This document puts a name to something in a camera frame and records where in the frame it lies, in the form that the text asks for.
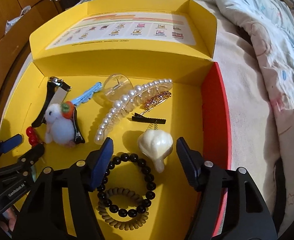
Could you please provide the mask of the person left hand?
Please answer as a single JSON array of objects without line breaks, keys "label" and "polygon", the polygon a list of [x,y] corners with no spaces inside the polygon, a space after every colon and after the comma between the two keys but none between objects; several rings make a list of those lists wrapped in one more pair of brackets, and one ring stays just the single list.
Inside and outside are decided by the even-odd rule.
[{"label": "person left hand", "polygon": [[0,227],[5,231],[13,231],[17,220],[14,210],[9,207],[2,215],[0,220]]}]

